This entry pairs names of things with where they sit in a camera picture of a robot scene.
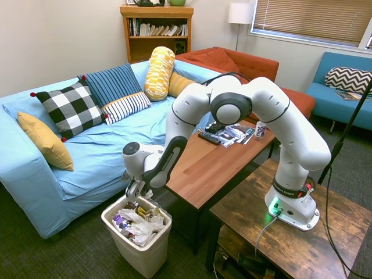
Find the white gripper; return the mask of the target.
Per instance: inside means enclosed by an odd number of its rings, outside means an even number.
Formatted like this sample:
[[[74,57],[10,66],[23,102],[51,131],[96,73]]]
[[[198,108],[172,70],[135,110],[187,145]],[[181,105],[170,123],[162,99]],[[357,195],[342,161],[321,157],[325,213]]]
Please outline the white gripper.
[[[147,185],[143,180],[136,180],[131,179],[130,183],[126,189],[126,198],[128,201],[133,201],[134,203],[138,203],[140,195],[144,197],[147,193]]]

